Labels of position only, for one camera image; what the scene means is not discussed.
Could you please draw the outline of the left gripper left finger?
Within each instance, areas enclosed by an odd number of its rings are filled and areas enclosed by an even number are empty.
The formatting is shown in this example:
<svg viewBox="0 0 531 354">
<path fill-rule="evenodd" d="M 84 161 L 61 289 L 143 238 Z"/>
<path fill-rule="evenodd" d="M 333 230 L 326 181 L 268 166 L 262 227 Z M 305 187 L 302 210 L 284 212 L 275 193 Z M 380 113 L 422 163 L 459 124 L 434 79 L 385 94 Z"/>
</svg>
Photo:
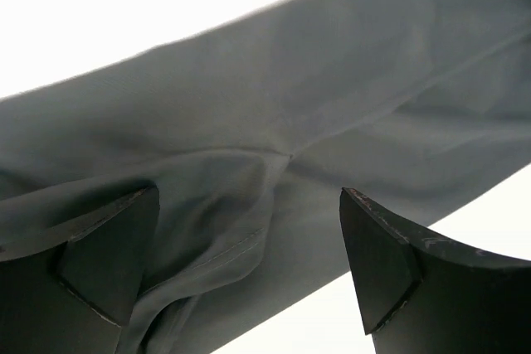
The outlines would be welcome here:
<svg viewBox="0 0 531 354">
<path fill-rule="evenodd" d="M 157 187 L 1 245 L 3 353 L 114 353 L 159 214 Z"/>
</svg>

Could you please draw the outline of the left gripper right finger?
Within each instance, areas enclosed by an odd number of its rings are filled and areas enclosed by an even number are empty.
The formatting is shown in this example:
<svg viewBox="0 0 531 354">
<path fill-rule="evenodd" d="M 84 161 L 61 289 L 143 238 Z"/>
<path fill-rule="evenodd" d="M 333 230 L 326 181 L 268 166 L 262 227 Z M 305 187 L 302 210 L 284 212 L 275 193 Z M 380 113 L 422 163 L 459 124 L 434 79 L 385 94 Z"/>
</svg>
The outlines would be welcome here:
<svg viewBox="0 0 531 354">
<path fill-rule="evenodd" d="M 463 244 L 352 188 L 340 224 L 364 332 L 378 353 L 524 354 L 530 263 Z"/>
</svg>

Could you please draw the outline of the dark grey t-shirt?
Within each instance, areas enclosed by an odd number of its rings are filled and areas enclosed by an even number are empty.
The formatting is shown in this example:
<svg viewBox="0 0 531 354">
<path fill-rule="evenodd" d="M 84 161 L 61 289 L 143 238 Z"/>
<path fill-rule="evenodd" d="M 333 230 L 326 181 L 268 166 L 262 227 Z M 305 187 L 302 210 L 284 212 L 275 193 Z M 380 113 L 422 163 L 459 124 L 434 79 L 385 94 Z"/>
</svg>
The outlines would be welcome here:
<svg viewBox="0 0 531 354">
<path fill-rule="evenodd" d="M 355 188 L 430 225 L 530 162 L 530 0 L 289 0 L 1 103 L 1 241 L 132 196 L 121 353 L 209 353 L 348 270 Z"/>
</svg>

